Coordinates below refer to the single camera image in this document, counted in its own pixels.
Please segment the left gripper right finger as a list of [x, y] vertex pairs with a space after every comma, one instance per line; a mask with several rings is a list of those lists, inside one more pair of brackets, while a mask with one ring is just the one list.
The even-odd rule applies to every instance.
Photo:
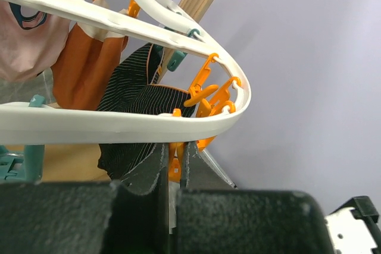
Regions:
[[185, 143], [180, 187], [202, 190], [233, 190], [235, 184], [211, 167], [200, 154], [196, 142]]

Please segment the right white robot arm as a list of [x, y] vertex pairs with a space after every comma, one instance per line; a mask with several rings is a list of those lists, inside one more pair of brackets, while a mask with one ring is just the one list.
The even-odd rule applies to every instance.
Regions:
[[368, 196], [350, 198], [324, 220], [335, 253], [380, 254], [380, 215]]

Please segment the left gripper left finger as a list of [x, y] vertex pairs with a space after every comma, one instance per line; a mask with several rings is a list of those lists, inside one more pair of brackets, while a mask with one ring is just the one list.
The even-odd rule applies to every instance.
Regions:
[[156, 143], [153, 151], [133, 170], [123, 177], [127, 190], [145, 196], [158, 190], [168, 196], [168, 144]]

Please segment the orange plastic clothes clip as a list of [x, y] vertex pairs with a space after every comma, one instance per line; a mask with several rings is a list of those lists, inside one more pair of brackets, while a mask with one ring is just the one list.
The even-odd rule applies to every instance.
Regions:
[[168, 180], [179, 183], [182, 174], [182, 161], [185, 143], [173, 142], [168, 145]]

